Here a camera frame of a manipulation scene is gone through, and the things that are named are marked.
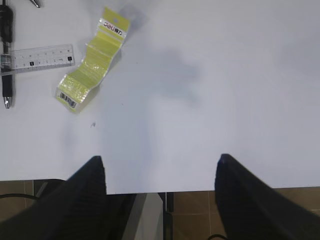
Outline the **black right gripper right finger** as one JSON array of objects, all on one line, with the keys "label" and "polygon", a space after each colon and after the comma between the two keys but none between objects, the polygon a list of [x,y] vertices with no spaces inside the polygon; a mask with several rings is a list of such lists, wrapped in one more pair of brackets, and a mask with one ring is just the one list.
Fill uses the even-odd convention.
[{"label": "black right gripper right finger", "polygon": [[320,217],[270,188],[230,154],[215,174],[215,202],[229,240],[318,240]]}]

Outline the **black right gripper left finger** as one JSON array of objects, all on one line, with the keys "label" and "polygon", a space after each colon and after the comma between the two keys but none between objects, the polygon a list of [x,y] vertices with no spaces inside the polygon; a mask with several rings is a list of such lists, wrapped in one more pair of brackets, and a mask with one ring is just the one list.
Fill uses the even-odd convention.
[{"label": "black right gripper left finger", "polygon": [[105,168],[92,157],[31,207],[0,224],[2,240],[97,240],[106,200]]}]

